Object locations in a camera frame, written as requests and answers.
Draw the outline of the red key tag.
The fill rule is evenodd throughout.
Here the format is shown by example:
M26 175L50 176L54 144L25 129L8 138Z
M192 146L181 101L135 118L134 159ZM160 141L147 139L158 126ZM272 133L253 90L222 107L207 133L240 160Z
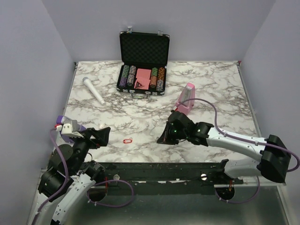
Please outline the red key tag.
M133 142L133 138L127 138L122 141L124 144L129 144Z

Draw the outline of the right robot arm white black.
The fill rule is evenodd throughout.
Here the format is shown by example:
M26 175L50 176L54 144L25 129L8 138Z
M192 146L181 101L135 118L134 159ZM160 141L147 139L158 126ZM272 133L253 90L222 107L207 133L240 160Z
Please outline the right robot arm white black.
M216 171L216 179L222 184L240 176L263 176L275 183L285 182L291 154L275 135L268 138L239 135L207 122L194 123L185 114L175 111L169 116L157 143L176 145L181 140L245 156L241 160L227 160L225 166Z

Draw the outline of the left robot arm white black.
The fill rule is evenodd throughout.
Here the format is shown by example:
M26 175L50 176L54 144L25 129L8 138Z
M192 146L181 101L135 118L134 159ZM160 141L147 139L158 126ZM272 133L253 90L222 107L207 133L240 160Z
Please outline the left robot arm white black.
M55 151L38 186L31 225L65 224L80 198L105 181L105 168L94 160L84 160L89 150L108 145L110 131L110 127L81 128L66 134L65 144L54 143Z

